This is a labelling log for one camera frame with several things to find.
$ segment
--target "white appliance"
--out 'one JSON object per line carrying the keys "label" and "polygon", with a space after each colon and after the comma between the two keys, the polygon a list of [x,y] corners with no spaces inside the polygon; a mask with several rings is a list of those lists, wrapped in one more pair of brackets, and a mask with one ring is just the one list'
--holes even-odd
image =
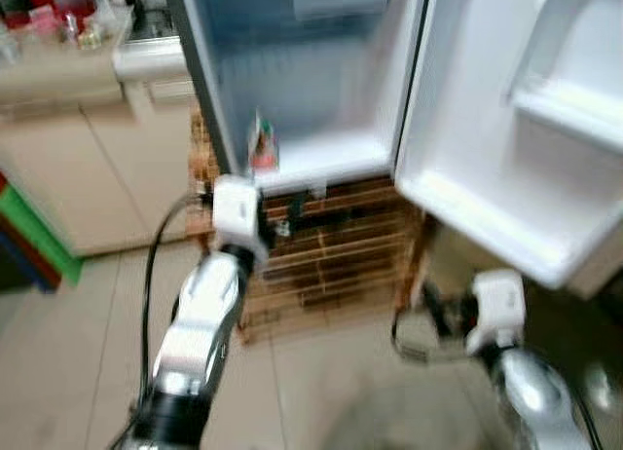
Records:
{"label": "white appliance", "polygon": [[623,0],[168,3],[221,169],[274,125],[266,194],[390,172],[551,287],[623,218]]}

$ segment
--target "beige cabinet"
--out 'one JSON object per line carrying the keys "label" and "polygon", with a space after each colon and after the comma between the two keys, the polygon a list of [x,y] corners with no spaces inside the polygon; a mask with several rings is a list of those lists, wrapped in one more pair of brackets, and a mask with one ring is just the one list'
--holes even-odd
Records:
{"label": "beige cabinet", "polygon": [[[93,133],[124,180],[131,197],[154,234],[171,204],[188,191],[190,147],[189,97],[159,103],[153,97],[143,109],[120,103],[86,110]],[[183,214],[166,234],[184,235]]]}
{"label": "beige cabinet", "polygon": [[0,167],[76,254],[149,237],[124,182],[77,110],[1,124]]}

